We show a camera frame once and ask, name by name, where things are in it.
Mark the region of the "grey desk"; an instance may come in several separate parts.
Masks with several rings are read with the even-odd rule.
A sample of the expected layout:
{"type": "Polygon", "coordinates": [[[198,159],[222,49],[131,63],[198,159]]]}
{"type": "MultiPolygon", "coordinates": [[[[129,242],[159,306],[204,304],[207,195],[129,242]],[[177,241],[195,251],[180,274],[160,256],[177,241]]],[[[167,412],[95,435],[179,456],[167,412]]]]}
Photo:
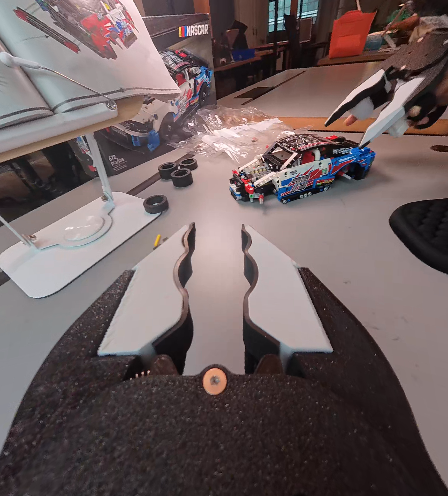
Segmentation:
{"type": "Polygon", "coordinates": [[[388,135],[375,143],[367,179],[339,180],[326,195],[281,205],[231,199],[226,159],[198,159],[194,183],[157,181],[169,211],[58,294],[34,300],[0,286],[0,445],[29,382],[75,319],[125,269],[167,237],[196,224],[188,284],[195,325],[185,374],[218,363],[240,373],[243,274],[241,225],[249,224],[319,279],[362,322],[389,359],[430,451],[448,445],[448,275],[416,259],[389,227],[399,206],[448,197],[448,137],[388,135]]]}

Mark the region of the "clear plastic bag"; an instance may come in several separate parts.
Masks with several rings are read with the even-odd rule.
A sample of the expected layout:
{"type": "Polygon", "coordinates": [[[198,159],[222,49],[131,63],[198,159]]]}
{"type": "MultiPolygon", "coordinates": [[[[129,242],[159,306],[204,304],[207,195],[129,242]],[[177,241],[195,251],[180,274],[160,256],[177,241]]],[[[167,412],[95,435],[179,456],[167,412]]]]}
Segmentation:
{"type": "Polygon", "coordinates": [[[208,158],[225,155],[243,165],[292,134],[290,126],[257,108],[213,105],[198,110],[168,144],[208,158]]]}

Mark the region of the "brick-built toy race car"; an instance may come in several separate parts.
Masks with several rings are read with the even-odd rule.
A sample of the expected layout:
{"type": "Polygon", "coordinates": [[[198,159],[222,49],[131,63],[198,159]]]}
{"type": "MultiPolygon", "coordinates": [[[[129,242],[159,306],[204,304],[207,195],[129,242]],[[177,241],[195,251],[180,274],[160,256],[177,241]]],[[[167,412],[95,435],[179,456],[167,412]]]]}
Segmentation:
{"type": "Polygon", "coordinates": [[[295,133],[233,170],[229,191],[236,201],[262,204],[266,196],[274,195],[287,204],[328,191],[340,177],[363,180],[375,157],[368,146],[343,136],[295,133]]]}

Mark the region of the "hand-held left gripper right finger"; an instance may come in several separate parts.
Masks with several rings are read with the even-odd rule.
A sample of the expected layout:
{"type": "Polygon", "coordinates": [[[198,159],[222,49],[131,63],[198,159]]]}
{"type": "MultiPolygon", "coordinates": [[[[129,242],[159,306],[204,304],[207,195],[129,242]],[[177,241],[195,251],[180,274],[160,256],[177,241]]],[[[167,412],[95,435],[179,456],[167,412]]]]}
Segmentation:
{"type": "Polygon", "coordinates": [[[244,276],[245,373],[252,374],[266,355],[276,356],[286,371],[295,353],[331,354],[300,266],[255,228],[241,226],[244,276]]]}

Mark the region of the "open instruction booklet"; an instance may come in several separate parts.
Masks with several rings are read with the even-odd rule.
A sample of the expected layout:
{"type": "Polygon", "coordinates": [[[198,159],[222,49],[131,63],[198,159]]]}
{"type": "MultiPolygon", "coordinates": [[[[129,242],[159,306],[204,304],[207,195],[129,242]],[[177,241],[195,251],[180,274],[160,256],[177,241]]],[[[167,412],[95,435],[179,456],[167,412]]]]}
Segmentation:
{"type": "Polygon", "coordinates": [[[0,129],[177,92],[133,1],[0,1],[0,129]]]}

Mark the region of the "toy race car box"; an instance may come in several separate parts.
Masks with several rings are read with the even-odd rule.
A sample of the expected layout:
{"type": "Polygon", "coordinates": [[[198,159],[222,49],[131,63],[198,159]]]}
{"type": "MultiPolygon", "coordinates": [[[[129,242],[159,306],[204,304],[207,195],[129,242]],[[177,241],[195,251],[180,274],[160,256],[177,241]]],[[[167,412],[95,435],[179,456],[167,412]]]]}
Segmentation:
{"type": "Polygon", "coordinates": [[[171,144],[189,136],[188,123],[196,113],[216,104],[209,15],[146,16],[143,21],[180,95],[166,102],[145,96],[134,117],[93,134],[108,177],[171,151],[171,144]]]}

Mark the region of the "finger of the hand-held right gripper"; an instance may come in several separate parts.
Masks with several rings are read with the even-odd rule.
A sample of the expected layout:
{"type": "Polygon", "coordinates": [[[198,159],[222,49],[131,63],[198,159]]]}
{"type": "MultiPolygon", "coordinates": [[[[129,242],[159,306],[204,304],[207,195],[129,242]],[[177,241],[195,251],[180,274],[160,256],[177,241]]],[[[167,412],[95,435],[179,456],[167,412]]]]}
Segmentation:
{"type": "Polygon", "coordinates": [[[424,77],[416,77],[405,83],[398,83],[393,99],[381,110],[377,119],[365,131],[358,147],[366,147],[383,133],[398,138],[404,135],[409,124],[407,121],[408,110],[405,110],[413,93],[424,82],[424,77]]]}
{"type": "Polygon", "coordinates": [[[368,119],[375,109],[388,103],[391,89],[392,84],[388,80],[386,71],[384,69],[378,70],[351,91],[344,101],[327,118],[324,126],[330,126],[346,112],[360,121],[368,119]]]}

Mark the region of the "orange bag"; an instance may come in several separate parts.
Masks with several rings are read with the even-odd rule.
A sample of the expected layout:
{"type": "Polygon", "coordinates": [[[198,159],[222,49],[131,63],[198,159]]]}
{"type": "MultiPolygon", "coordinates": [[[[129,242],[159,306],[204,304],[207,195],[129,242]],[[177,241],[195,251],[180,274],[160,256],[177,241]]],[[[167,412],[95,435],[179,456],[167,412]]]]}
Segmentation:
{"type": "Polygon", "coordinates": [[[376,12],[350,10],[333,21],[329,47],[330,59],[362,54],[376,12]]]}

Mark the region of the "white book stand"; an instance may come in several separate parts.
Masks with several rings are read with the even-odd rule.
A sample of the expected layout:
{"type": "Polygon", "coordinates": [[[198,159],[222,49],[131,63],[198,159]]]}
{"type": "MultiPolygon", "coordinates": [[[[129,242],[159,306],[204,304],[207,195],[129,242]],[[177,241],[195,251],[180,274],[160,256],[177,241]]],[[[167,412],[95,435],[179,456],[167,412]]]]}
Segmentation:
{"type": "Polygon", "coordinates": [[[20,234],[0,216],[3,225],[18,239],[0,254],[0,269],[29,297],[39,299],[57,293],[159,216],[147,213],[141,199],[112,192],[93,136],[94,131],[123,120],[130,101],[142,100],[148,93],[142,89],[140,94],[129,95],[122,89],[120,96],[113,92],[100,94],[104,100],[95,105],[0,129],[0,162],[29,152],[10,149],[11,145],[34,151],[44,148],[46,141],[64,142],[87,136],[102,184],[100,198],[34,235],[20,234]]]}

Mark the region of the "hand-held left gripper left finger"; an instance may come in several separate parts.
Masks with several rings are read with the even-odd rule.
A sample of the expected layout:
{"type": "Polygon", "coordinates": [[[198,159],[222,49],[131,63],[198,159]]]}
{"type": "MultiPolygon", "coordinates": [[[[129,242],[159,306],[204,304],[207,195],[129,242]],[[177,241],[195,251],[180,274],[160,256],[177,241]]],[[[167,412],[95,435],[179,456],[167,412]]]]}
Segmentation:
{"type": "Polygon", "coordinates": [[[103,356],[138,356],[145,369],[169,356],[183,374],[194,326],[186,284],[193,275],[196,225],[184,225],[141,260],[97,350],[103,356]]]}

